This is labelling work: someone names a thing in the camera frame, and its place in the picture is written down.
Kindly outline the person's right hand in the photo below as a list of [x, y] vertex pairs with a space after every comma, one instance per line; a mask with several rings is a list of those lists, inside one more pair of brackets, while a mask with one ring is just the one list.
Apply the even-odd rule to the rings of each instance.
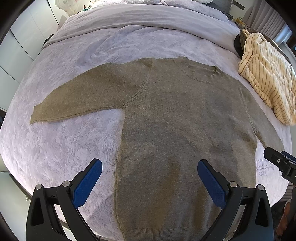
[[287, 225], [288, 225], [288, 214], [290, 212], [290, 202], [287, 202], [285, 204], [285, 207], [284, 207], [284, 210], [283, 210], [283, 215], [280, 219], [280, 222], [277, 226], [277, 229], [276, 229], [276, 234], [277, 235], [282, 235], [283, 232], [287, 229]]

